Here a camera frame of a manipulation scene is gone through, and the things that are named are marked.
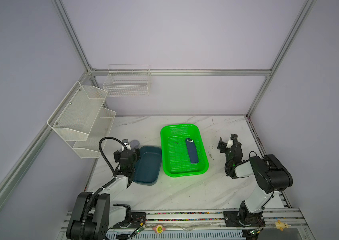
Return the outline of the teal plastic utensil tray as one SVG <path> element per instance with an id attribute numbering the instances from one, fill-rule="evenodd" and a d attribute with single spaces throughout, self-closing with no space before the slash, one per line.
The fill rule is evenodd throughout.
<path id="1" fill-rule="evenodd" d="M 146 186 L 154 185 L 162 166 L 162 149 L 156 146 L 142 146 L 140 159 L 135 164 L 134 183 Z"/>

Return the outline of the dark blue paper napkin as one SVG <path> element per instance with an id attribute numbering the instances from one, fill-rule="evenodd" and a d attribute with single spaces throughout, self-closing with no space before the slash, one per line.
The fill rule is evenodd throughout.
<path id="1" fill-rule="evenodd" d="M 196 149 L 196 145 L 195 145 L 194 140 L 192 140 L 190 138 L 186 138 L 185 144 L 186 144 L 188 156 L 189 156 L 189 159 L 190 159 L 190 163 L 191 164 L 198 164 L 199 159 L 198 159 L 197 149 Z"/>

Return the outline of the green perforated plastic basket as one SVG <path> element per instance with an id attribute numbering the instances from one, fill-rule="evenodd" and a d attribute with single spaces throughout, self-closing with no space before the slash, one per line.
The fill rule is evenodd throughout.
<path id="1" fill-rule="evenodd" d="M 198 164 L 191 164 L 185 140 L 194 140 Z M 166 175 L 177 178 L 202 175 L 207 172 L 209 163 L 202 142 L 201 134 L 196 125 L 181 124 L 165 126 L 161 129 L 161 147 L 163 169 Z"/>

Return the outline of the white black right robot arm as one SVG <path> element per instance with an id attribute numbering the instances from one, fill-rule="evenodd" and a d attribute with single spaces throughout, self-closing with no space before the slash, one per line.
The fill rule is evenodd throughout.
<path id="1" fill-rule="evenodd" d="M 261 222 L 263 210 L 275 192 L 284 191 L 293 185 L 293 178 L 275 155 L 249 156 L 243 160 L 238 135 L 231 134 L 228 142 L 219 139 L 217 149 L 225 154 L 224 172 L 232 179 L 254 176 L 257 186 L 251 195 L 241 202 L 233 221 L 241 227 L 250 227 Z"/>

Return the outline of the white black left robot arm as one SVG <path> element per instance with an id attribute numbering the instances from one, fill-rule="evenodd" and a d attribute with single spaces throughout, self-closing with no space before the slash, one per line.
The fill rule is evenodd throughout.
<path id="1" fill-rule="evenodd" d="M 140 149 L 114 152 L 119 164 L 115 176 L 95 192 L 78 195 L 66 231 L 69 240 L 103 240 L 109 228 L 128 227 L 132 221 L 130 205 L 115 204 L 115 197 L 127 189 L 135 176 Z"/>

